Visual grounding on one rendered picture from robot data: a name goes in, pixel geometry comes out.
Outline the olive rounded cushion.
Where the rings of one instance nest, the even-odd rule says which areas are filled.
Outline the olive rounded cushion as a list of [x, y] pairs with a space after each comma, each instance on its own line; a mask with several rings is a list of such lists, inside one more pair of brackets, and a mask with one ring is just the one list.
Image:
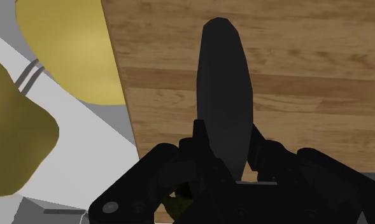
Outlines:
[[59, 138], [55, 118], [27, 97], [38, 76], [19, 90], [0, 63], [0, 197], [23, 188]]

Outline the yellow round seat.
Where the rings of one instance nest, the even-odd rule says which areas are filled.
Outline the yellow round seat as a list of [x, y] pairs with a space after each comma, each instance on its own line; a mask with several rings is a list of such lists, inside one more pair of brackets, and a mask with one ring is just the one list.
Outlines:
[[32, 52], [54, 80], [86, 103], [125, 104], [101, 0], [16, 0]]

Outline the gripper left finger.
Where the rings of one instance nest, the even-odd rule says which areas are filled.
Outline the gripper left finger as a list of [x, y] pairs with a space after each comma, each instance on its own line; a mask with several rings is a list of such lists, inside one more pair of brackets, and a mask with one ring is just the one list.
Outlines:
[[194, 121], [192, 137], [156, 145], [98, 196], [89, 222], [154, 224], [159, 205], [183, 183], [192, 184], [193, 202], [173, 224], [233, 224], [237, 184], [209, 147], [202, 120]]

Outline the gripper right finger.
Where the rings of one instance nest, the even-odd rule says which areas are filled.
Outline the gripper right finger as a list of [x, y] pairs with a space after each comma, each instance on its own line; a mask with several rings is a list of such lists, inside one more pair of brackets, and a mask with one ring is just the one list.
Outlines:
[[252, 127], [247, 161], [279, 192], [288, 216], [277, 224], [375, 224], [375, 180], [316, 149], [292, 153]]

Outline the black oblong object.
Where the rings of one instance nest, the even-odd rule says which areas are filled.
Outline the black oblong object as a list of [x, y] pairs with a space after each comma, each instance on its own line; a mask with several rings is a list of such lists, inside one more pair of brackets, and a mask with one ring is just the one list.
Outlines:
[[211, 149], [239, 181], [250, 146], [253, 91], [239, 33], [226, 18], [202, 28], [196, 86], [197, 117], [204, 120]]

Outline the wooden table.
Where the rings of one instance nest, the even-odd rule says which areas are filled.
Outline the wooden table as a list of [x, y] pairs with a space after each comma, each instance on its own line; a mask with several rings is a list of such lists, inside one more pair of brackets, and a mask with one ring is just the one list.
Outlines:
[[253, 120], [375, 172], [375, 0], [101, 0], [140, 156], [191, 135], [203, 25], [238, 30]]

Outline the grey box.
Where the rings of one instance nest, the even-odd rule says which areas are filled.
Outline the grey box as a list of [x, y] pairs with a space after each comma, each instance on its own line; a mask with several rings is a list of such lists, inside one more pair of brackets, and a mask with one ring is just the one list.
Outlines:
[[11, 224], [90, 224], [84, 209], [24, 197]]

